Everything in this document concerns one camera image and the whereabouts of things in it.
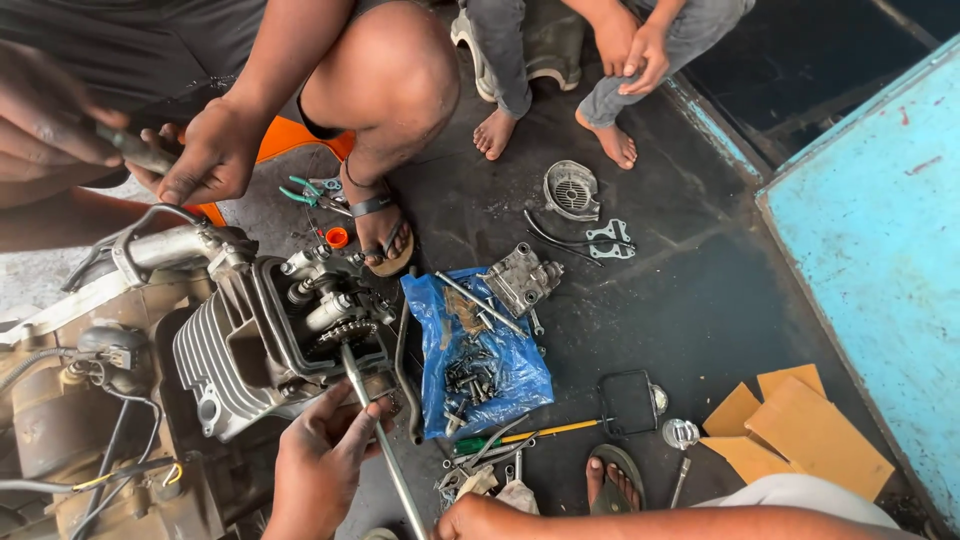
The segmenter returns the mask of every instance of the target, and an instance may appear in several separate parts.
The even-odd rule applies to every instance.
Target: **dark floor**
[[[577,103],[600,76],[596,61],[588,62],[584,82],[572,92],[535,82],[532,110],[503,157],[489,162],[473,147],[471,133],[493,107],[477,97],[468,55],[461,53],[464,85],[452,122],[413,162],[389,175],[415,224],[415,262],[421,270],[486,265],[504,257],[519,241],[529,240],[520,213],[524,207],[536,209],[550,231],[567,237],[620,218],[639,246],[635,258],[609,259],[606,268],[598,268],[533,244],[542,258],[562,262],[566,273],[555,293],[538,306],[547,328],[541,344],[548,351],[556,403],[535,410],[520,430],[598,417],[594,386],[607,373],[649,370],[669,394],[666,417],[700,424],[742,380],[758,392],[756,374],[813,362],[830,399],[894,460],[758,218],[752,194],[662,93],[620,116],[640,153],[632,171],[618,169],[573,120]],[[313,154],[304,148],[258,167],[247,196],[223,204],[229,223],[261,241],[261,253],[288,256],[313,243],[304,208],[276,190],[288,174],[332,176],[333,157],[321,150],[309,164]],[[586,165],[599,179],[599,224],[576,224],[542,209],[542,175],[564,159]],[[344,225],[343,218],[323,210],[312,215],[321,227]],[[396,297],[396,282],[380,285],[388,297]],[[421,357],[419,344],[412,335],[409,349]],[[625,420],[642,418],[648,413],[643,396],[638,389],[632,398],[640,405],[617,414]],[[433,483],[444,473],[444,452],[435,441],[414,447],[404,428],[401,422],[395,431],[396,453],[424,522],[432,524],[441,501]],[[537,494],[541,513],[588,512],[583,471],[590,450],[602,442],[603,432],[594,428],[542,439],[527,451],[524,480]],[[667,507],[681,453],[658,434],[620,444],[643,475],[648,506]],[[695,446],[689,456],[693,465],[681,505],[727,495],[743,485],[709,449]],[[893,507],[908,493],[897,472],[881,498]],[[357,538],[369,528],[404,521],[383,460],[367,463],[340,537]]]

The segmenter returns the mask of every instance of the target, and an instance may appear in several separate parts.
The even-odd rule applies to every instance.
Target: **orange cap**
[[[334,227],[326,232],[326,243],[331,248],[340,249],[350,243],[350,237],[347,236],[347,230],[343,227]]]

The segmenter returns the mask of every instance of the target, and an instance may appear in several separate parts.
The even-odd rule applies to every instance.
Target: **screwdriver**
[[[607,422],[616,420],[616,418],[608,418]],[[590,426],[596,426],[597,424],[602,423],[603,420],[587,420],[585,422],[577,422],[576,424],[567,424],[565,426],[557,426],[555,428],[548,428],[546,430],[539,430],[540,437],[546,435],[552,435],[554,433],[561,433],[564,431],[578,430],[580,428],[589,428]],[[496,448],[501,445],[514,443],[516,441],[522,441],[523,439],[534,434],[533,431],[528,431],[526,433],[521,433],[519,435],[509,435],[506,437],[500,437],[493,441],[491,448]],[[465,454],[476,454],[480,452],[480,449],[487,444],[487,439],[485,437],[471,437],[469,439],[459,440],[453,443],[453,452],[456,455],[465,455]]]

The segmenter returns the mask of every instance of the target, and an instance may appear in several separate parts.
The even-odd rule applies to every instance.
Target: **gray jeans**
[[[621,0],[628,7],[651,11],[657,0]],[[666,55],[670,67],[667,78],[697,58],[729,32],[755,0],[686,0],[666,37]],[[467,0],[467,18],[473,27],[477,47],[496,82],[496,102],[514,118],[530,109],[532,96],[527,85],[526,62],[520,23],[523,22],[524,0]],[[616,116],[627,105],[643,95],[620,95],[617,89],[633,77],[604,77],[593,92],[581,102],[579,111],[597,128],[613,125]]]

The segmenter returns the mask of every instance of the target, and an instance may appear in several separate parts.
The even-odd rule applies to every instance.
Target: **sandal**
[[[607,476],[607,467],[610,466],[611,463],[623,471],[623,474],[627,476],[630,483],[634,485],[634,490],[640,496],[640,510],[646,509],[647,498],[643,493],[643,482],[640,481],[640,471],[626,452],[614,445],[602,444],[593,449],[590,457],[599,457],[600,461],[603,462],[603,487],[600,488],[600,493],[597,494],[597,498],[593,501],[593,504],[590,505],[591,516],[608,516],[633,512],[627,497],[620,491],[620,488],[617,487],[615,483],[609,481],[610,478]]]
[[[395,205],[394,199],[389,194],[378,195],[355,205],[350,205],[350,213],[353,214],[353,219],[356,220],[358,217],[379,212]],[[403,250],[398,254],[397,258],[387,258],[387,253],[383,251],[383,246],[389,246],[387,252],[396,249],[394,247],[394,240],[396,239],[396,235],[399,234],[400,228],[403,227],[404,221],[403,216],[400,216],[381,245],[360,252],[364,258],[379,257],[383,259],[383,262],[379,264],[368,264],[371,272],[376,276],[388,278],[406,268],[407,264],[410,263],[410,258],[414,254],[414,235],[412,231],[410,231],[410,237],[407,238],[407,243],[403,246]]]

